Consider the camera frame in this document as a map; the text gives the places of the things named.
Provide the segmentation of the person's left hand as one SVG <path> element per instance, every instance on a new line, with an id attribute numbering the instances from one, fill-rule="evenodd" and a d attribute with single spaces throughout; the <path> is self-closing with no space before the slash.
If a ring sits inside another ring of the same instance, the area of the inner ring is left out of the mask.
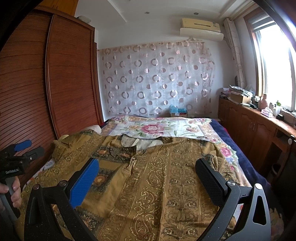
<path id="1" fill-rule="evenodd" d="M 9 191 L 9 188 L 7 185 L 4 185 L 3 183 L 0 184 L 0 190 L 1 194 L 6 194 Z M 14 193 L 11 195 L 11 201 L 13 203 L 14 208 L 20 208 L 22 205 L 22 198 L 21 198 L 21 185 L 20 180 L 18 177 L 15 177 L 15 180 L 12 184 L 12 189 Z"/>

